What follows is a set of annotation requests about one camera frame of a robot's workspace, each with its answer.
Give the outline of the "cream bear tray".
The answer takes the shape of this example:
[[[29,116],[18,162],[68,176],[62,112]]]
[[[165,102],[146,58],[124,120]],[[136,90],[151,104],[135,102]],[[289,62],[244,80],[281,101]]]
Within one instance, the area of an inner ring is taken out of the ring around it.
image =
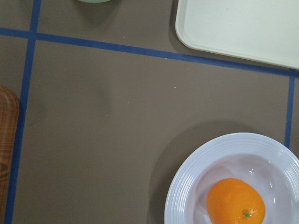
[[[180,0],[175,29],[191,49],[299,67],[296,0]]]

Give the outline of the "wooden cutting board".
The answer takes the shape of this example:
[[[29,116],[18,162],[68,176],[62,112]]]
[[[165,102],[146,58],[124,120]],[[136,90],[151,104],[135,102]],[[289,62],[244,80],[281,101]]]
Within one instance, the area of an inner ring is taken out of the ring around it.
[[[0,222],[4,223],[14,150],[14,139],[19,117],[19,100],[5,86],[0,87]]]

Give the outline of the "orange fruit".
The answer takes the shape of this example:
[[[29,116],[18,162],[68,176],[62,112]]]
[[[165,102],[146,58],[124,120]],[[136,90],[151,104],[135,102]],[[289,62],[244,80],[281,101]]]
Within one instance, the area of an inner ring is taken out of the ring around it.
[[[266,213],[260,194],[235,178],[220,180],[211,187],[206,208],[213,224],[261,224]]]

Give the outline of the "white ridged plate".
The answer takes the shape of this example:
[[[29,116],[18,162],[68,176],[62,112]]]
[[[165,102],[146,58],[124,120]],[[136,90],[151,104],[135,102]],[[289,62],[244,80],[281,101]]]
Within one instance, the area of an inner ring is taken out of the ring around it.
[[[266,207],[264,223],[298,223],[299,160],[278,141],[256,133],[223,135],[196,149],[172,180],[165,223],[210,223],[207,194],[226,178],[240,179],[260,194]]]

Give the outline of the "green ceramic bowl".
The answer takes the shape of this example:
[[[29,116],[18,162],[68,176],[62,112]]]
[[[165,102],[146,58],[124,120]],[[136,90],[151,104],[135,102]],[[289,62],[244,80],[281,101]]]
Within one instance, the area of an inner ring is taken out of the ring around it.
[[[78,0],[78,1],[85,2],[85,3],[91,3],[91,4],[96,4],[96,3],[108,2],[110,0]]]

